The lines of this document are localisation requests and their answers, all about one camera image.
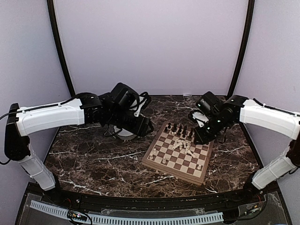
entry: chessboard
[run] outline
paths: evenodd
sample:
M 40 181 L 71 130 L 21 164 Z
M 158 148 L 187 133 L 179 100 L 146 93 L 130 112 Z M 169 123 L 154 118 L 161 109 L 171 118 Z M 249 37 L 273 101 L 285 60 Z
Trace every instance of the chessboard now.
M 176 143 L 181 140 L 189 145 L 193 156 L 186 153 L 184 149 L 174 149 L 173 145 L 176 146 Z M 174 128 L 174 124 L 165 122 L 144 155 L 142 164 L 201 185 L 209 164 L 212 146 L 213 141 L 206 145 L 195 145 L 191 128 L 182 132 L 179 125 L 175 125 Z

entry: robotic arm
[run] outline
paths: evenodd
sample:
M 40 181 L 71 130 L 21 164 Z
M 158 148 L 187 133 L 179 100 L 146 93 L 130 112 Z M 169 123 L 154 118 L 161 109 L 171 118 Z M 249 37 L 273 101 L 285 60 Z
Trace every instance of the robotic arm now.
M 234 122 L 255 124 L 291 138 L 289 147 L 280 156 L 248 178 L 244 185 L 246 195 L 257 193 L 300 167 L 299 112 L 278 109 L 238 95 L 223 102 L 211 92 L 204 94 L 196 106 L 199 110 L 189 114 L 189 118 L 199 125 L 195 128 L 195 144 L 206 144 L 216 139 L 223 128 L 232 126 Z
M 143 137 L 153 131 L 150 119 L 139 115 L 150 101 L 147 92 L 138 95 L 118 83 L 111 92 L 101 96 L 81 93 L 64 102 L 36 107 L 19 108 L 17 103 L 12 104 L 5 132 L 5 155 L 17 161 L 53 201 L 59 202 L 58 179 L 36 156 L 28 135 L 66 125 L 100 123 Z

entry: marble tabletop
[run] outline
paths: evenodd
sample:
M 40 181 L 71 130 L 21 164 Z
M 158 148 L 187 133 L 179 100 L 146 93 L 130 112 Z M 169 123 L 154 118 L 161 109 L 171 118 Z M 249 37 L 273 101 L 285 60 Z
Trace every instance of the marble tabletop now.
M 154 132 L 122 141 L 104 137 L 99 124 L 61 127 L 45 165 L 64 190 L 115 197 L 183 197 L 240 189 L 249 174 L 259 169 L 239 126 L 226 132 L 227 140 L 214 142 L 204 183 L 199 186 L 142 165 L 141 160 L 165 121 L 195 124 L 188 113 L 199 96 L 153 96 L 143 111 L 151 117 Z

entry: white wall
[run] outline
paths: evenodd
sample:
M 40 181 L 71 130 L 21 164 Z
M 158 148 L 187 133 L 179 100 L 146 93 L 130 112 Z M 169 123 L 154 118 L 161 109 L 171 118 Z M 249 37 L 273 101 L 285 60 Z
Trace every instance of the white wall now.
M 75 91 L 226 95 L 247 0 L 57 0 Z
M 0 115 L 12 103 L 43 105 L 69 98 L 51 31 L 46 0 L 0 0 Z M 6 118 L 0 121 L 4 147 Z M 55 130 L 30 136 L 44 159 Z M 0 152 L 0 161 L 7 158 Z M 0 165 L 0 223 L 15 224 L 29 177 L 16 163 Z
M 300 2 L 257 0 L 249 43 L 235 94 L 300 112 Z M 247 126 L 266 165 L 288 145 L 288 138 Z M 300 224 L 300 173 L 279 181 L 293 224 Z

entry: wooden chessboard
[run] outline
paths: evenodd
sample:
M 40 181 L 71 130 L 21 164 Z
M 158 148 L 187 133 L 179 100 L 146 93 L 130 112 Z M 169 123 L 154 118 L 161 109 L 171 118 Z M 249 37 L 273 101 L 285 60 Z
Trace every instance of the wooden chessboard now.
M 177 135 L 179 125 L 177 125 L 176 134 L 174 135 L 171 134 L 173 124 L 171 123 L 171 128 L 166 132 L 165 127 L 167 126 L 168 122 L 162 125 L 144 155 L 142 164 L 163 173 L 169 173 L 179 179 L 201 185 L 210 161 L 213 141 L 207 145 L 195 145 L 193 142 L 194 134 L 192 138 L 188 137 L 190 127 L 187 128 L 186 136 L 183 138 L 183 134 Z M 189 141 L 191 144 L 190 150 L 196 155 L 196 158 L 193 158 L 190 154 L 184 154 L 184 149 L 181 151 L 179 148 L 173 150 L 172 147 L 176 139 Z M 153 154 L 153 159 L 150 159 L 150 153 Z

